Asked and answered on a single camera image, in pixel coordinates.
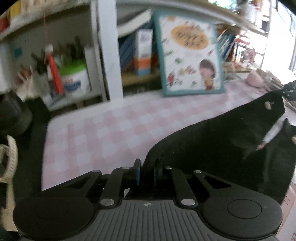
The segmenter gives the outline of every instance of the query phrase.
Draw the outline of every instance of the red tassel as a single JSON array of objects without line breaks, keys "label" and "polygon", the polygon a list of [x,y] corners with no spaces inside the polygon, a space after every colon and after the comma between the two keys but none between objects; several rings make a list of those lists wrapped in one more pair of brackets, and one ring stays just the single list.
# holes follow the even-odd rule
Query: red tassel
[{"label": "red tassel", "polygon": [[47,45],[45,47],[45,52],[47,53],[47,58],[49,61],[50,71],[52,73],[52,80],[54,82],[54,87],[59,95],[63,94],[64,86],[59,76],[59,71],[57,65],[55,64],[54,58],[52,57],[52,45]]}]

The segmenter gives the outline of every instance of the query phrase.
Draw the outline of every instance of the red string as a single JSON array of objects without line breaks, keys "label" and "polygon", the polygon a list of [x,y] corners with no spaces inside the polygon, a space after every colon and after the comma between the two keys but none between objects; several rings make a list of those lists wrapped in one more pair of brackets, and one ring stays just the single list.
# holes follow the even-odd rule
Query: red string
[{"label": "red string", "polygon": [[43,14],[43,25],[44,25],[44,32],[45,32],[45,43],[48,44],[48,34],[47,34],[47,28],[46,28],[46,22],[45,22],[45,14]]}]

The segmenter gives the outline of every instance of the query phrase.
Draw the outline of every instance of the metal rivet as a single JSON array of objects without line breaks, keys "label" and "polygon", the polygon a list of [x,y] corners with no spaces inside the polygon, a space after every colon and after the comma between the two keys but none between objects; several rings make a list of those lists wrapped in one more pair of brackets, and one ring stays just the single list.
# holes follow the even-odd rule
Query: metal rivet
[{"label": "metal rivet", "polygon": [[264,106],[265,106],[266,109],[271,110],[271,105],[270,105],[270,102],[269,101],[266,101],[264,103]]},{"label": "metal rivet", "polygon": [[111,198],[105,198],[100,201],[103,206],[111,206],[114,204],[114,200]]},{"label": "metal rivet", "polygon": [[192,206],[195,204],[195,201],[191,198],[185,198],[181,201],[181,203],[185,206]]}]

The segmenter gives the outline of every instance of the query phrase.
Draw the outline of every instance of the ribbed rubber surface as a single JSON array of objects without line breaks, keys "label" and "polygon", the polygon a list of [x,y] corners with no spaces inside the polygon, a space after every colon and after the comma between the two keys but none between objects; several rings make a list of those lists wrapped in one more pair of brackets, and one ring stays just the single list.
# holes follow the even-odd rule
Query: ribbed rubber surface
[{"label": "ribbed rubber surface", "polygon": [[[193,210],[181,209],[172,200],[131,201],[101,210],[94,222],[67,241],[227,241],[212,232]],[[265,241],[277,240],[269,237]]]}]

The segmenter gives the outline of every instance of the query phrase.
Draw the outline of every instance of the crosshair symbol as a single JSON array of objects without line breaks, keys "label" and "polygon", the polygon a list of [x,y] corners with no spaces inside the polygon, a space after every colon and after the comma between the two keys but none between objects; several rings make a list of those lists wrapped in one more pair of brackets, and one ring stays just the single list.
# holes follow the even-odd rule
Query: crosshair symbol
[{"label": "crosshair symbol", "polygon": [[152,204],[150,202],[146,202],[143,204],[145,207],[150,207]]}]

